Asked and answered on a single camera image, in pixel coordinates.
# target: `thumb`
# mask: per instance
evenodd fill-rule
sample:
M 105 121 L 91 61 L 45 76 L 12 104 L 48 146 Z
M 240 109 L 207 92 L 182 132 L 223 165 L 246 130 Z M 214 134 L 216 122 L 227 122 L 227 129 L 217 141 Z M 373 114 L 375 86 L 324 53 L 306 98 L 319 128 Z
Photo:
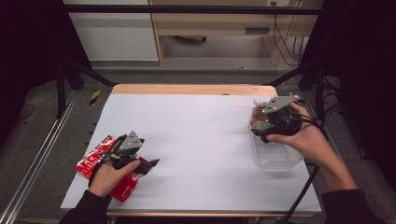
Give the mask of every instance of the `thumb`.
M 124 167 L 119 169 L 119 171 L 122 173 L 122 176 L 128 175 L 134 169 L 136 169 L 139 166 L 139 164 L 140 164 L 140 160 L 131 161 L 128 164 L 126 164 Z
M 281 144 L 286 144 L 285 138 L 287 136 L 281 134 L 269 134 L 267 135 L 266 139 L 270 142 L 276 142 Z

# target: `red bag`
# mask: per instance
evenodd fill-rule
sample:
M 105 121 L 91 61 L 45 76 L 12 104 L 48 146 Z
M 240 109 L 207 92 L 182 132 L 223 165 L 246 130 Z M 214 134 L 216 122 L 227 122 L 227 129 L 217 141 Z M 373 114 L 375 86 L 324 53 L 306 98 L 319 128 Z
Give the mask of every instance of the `red bag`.
M 96 148 L 94 148 L 89 154 L 84 156 L 81 161 L 76 165 L 76 169 L 79 173 L 90 179 L 93 168 L 96 163 L 99 162 L 102 152 L 106 152 L 111 145 L 116 141 L 112 136 L 106 137 Z M 120 202 L 125 200 L 134 191 L 134 187 L 137 184 L 139 174 L 130 173 L 126 175 L 120 183 L 110 192 L 111 197 L 117 199 Z

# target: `left hand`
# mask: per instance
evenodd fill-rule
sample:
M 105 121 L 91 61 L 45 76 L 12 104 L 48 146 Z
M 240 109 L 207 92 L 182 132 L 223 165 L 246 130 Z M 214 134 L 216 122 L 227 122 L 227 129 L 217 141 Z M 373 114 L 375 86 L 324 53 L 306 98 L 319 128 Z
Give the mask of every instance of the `left hand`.
M 131 161 L 119 170 L 114 169 L 110 161 L 102 164 L 91 183 L 89 191 L 97 196 L 106 197 L 117 184 L 139 166 L 140 160 Z

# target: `transparent container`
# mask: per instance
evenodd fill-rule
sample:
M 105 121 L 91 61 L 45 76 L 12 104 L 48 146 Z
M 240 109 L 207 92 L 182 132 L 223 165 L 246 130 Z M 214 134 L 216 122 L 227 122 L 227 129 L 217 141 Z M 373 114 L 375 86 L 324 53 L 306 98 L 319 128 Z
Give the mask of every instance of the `transparent container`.
M 253 134 L 255 163 L 263 171 L 290 171 L 304 156 L 287 145 L 269 142 L 265 144 Z

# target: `white table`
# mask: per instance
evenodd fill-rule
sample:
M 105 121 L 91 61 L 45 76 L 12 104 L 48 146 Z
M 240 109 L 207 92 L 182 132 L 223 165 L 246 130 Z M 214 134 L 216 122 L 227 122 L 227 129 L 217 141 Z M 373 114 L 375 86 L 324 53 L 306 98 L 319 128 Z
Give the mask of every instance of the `white table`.
M 107 135 L 136 131 L 146 141 L 138 154 L 161 159 L 139 179 L 112 216 L 269 217 L 284 215 L 308 178 L 304 162 L 290 172 L 254 164 L 248 118 L 253 100 L 268 101 L 272 87 L 243 85 L 118 85 L 110 94 L 87 152 Z M 76 206 L 88 180 L 77 173 L 63 209 Z M 320 211 L 311 186 L 297 216 Z

